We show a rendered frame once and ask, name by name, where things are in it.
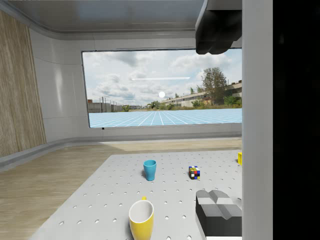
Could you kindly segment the puzzle cube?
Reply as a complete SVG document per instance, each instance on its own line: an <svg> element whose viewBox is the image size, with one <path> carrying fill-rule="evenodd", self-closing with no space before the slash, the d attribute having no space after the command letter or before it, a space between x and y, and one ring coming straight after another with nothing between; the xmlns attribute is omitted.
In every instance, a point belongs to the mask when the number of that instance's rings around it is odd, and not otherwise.
<svg viewBox="0 0 320 240"><path fill-rule="evenodd" d="M189 173L190 179L192 179L192 180L200 179L200 169L198 168L198 166L196 166L196 165L189 166L188 173Z"/></svg>

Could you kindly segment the yellow mug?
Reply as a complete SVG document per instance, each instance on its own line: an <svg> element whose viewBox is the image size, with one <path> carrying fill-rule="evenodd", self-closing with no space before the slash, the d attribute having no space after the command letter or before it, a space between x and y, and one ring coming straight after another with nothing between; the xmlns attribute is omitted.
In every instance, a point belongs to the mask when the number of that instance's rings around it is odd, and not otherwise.
<svg viewBox="0 0 320 240"><path fill-rule="evenodd" d="M154 205L143 196L129 209L129 226L134 240L151 240L154 226Z"/></svg>

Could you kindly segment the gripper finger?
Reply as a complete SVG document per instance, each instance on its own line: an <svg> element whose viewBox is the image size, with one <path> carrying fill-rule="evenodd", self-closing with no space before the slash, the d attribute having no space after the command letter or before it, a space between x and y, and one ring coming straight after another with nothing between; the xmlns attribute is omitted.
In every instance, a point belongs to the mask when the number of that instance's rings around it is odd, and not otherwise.
<svg viewBox="0 0 320 240"><path fill-rule="evenodd" d="M242 210L220 190L198 190L195 212L206 238L241 238Z"/></svg>
<svg viewBox="0 0 320 240"><path fill-rule="evenodd" d="M222 54L241 36L242 0L204 0L195 24L197 54Z"/></svg>

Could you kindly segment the blue mug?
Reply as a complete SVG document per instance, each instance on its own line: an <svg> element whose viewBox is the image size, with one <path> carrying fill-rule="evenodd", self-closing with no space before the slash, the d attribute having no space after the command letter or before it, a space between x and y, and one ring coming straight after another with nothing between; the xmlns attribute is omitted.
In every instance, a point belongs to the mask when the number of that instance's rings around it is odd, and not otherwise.
<svg viewBox="0 0 320 240"><path fill-rule="evenodd" d="M143 163L145 178L148 181L153 181L155 179L155 173L157 168L157 163L155 160L146 160Z"/></svg>

